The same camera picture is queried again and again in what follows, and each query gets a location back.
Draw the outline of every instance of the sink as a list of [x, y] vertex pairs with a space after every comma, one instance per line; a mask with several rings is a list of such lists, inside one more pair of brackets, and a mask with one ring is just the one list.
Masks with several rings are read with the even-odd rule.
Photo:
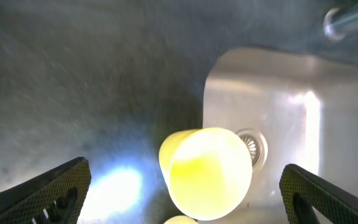
[[203, 127], [215, 126], [255, 137], [263, 152], [241, 204], [200, 223], [288, 223], [278, 183], [291, 163], [358, 197], [356, 65], [264, 49], [229, 51], [204, 91]]

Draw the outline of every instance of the dark countertop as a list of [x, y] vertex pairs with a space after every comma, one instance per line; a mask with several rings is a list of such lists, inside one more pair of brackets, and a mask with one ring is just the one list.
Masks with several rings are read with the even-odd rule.
[[180, 214], [158, 148], [201, 127], [216, 59], [257, 45], [358, 63], [358, 34], [336, 44], [321, 36], [328, 9], [348, 3], [0, 0], [0, 191], [85, 156], [91, 187], [115, 169], [141, 176], [135, 204], [110, 222]]

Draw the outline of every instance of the sink drain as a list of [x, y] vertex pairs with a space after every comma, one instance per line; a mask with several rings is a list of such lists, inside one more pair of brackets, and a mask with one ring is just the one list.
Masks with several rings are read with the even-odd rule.
[[254, 172], [259, 170], [265, 164], [267, 157], [267, 143], [264, 136], [253, 129], [242, 129], [237, 135], [249, 150]]

